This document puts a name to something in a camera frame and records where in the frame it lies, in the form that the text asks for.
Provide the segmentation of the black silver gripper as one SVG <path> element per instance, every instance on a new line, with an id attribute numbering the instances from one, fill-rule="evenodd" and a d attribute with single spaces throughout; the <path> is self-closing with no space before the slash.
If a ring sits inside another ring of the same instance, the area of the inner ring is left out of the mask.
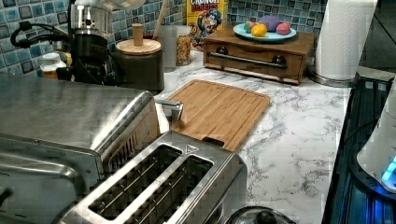
<path id="1" fill-rule="evenodd" d="M 113 83 L 106 70 L 112 9 L 105 0 L 70 0 L 68 28 L 72 74 L 77 82 Z"/>

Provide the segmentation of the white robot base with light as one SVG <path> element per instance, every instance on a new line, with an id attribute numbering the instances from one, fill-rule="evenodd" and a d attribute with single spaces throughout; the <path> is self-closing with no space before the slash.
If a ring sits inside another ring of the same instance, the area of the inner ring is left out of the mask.
<path id="1" fill-rule="evenodd" d="M 350 170 L 371 192 L 395 199 L 396 114 L 395 79 L 370 138 L 353 157 Z"/>

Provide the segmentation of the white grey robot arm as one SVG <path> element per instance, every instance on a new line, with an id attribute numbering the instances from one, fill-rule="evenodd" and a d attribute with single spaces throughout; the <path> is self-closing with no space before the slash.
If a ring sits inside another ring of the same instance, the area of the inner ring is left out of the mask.
<path id="1" fill-rule="evenodd" d="M 113 84 L 106 71 L 114 10 L 135 10 L 146 0 L 70 0 L 68 30 L 72 75 L 77 82 Z"/>

